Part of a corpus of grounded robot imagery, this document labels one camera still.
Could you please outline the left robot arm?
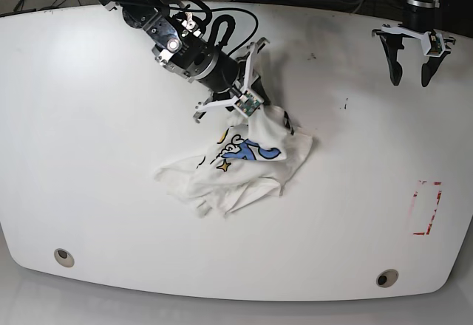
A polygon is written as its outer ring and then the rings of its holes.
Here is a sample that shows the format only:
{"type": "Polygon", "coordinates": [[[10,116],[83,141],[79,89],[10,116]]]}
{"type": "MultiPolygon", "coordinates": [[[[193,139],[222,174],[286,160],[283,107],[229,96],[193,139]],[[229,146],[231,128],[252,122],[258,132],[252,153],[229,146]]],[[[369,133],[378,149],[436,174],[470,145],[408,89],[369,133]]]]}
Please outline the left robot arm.
{"type": "Polygon", "coordinates": [[[423,87],[428,86],[443,60],[451,53],[451,46],[456,39],[446,38],[443,33],[434,29],[435,11],[439,7],[440,0],[404,0],[400,24],[395,27],[384,24],[380,29],[372,31],[372,36],[379,37],[384,48],[392,85],[397,86],[402,79],[403,69],[398,62],[398,52],[404,49],[405,38],[418,40],[423,56],[427,58],[421,68],[423,87]]]}

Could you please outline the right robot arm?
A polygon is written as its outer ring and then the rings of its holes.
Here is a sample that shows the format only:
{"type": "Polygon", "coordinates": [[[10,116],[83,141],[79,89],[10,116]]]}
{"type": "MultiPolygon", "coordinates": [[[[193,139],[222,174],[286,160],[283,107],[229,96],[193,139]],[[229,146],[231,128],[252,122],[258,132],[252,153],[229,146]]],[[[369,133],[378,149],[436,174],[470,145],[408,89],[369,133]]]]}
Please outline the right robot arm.
{"type": "Polygon", "coordinates": [[[123,20],[154,42],[152,52],[164,69],[205,86],[209,97],[195,107],[199,122],[210,110],[225,108],[250,117],[270,105],[262,79],[254,69],[256,56],[268,42],[245,39],[243,56],[225,52],[236,29],[231,9],[214,10],[200,0],[98,0],[107,10],[122,9],[123,20]]]}

